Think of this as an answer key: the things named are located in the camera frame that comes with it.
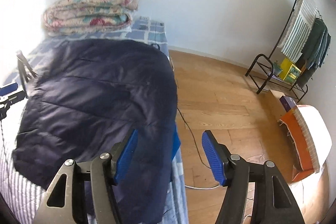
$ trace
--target yellow box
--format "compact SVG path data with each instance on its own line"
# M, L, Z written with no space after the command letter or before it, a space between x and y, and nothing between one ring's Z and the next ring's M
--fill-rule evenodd
M294 84L295 80L300 76L301 70L299 70L288 58L285 58L280 68L282 72L279 74L279 78L282 80Z

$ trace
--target striped towel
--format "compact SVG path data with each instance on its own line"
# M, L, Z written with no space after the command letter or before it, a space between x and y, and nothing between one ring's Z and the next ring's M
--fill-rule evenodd
M316 18L317 6L314 0L297 0L287 32L279 46L281 52L293 63L301 55Z

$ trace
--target bed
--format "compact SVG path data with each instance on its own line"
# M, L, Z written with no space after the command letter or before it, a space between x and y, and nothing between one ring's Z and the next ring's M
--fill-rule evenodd
M34 70L38 71L41 67L41 60L49 53L52 48L58 47L60 43L77 41L84 39L132 39L153 45L162 51L168 58L169 52L165 35L165 26L162 22L139 18L132 24L132 32L96 32L85 35L70 35L52 37L39 44L29 56L28 62ZM20 83L18 73L12 72L4 84L16 81ZM12 150L15 148L15 138L18 132L20 117L25 107L26 100L13 105L7 112L7 118L2 121L3 136L1 140L0 154L0 191L13 211L14 215L22 224L32 223L35 212L43 197L44 189L37 186L20 175L13 168L11 157ZM89 215L89 223L95 220ZM180 149L178 149L172 160L172 179L169 183L164 215L161 223L188 223L188 212L186 206L183 165Z

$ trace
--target folded blanket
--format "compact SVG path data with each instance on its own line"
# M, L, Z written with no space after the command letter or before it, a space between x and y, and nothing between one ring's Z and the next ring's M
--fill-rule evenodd
M139 0L59 0L43 14L49 35L117 31L130 26Z

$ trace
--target blue gripper pad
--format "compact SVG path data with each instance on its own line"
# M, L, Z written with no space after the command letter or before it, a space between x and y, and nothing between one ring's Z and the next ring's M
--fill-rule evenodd
M171 160L172 161L173 161L173 159L174 159L177 151L179 150L180 145L181 145L181 141L180 141L179 135L177 133L177 127L176 127L176 123L175 123L175 126L174 126L174 136L173 136L173 153L171 155Z
M223 186L226 181L224 173L224 164L219 155L217 154L214 144L211 142L206 132L203 132L202 135L202 146L205 155L207 156L215 180L218 181L220 185Z
M18 84L16 82L10 83L8 85L4 85L0 88L0 96L5 96L8 93L12 93L17 90Z
M117 161L117 170L114 175L114 180L116 183L122 181L128 171L128 168L131 164L134 151L138 144L138 131L135 129L132 132L132 135L129 137L127 144L125 145L124 150L121 152L120 157Z

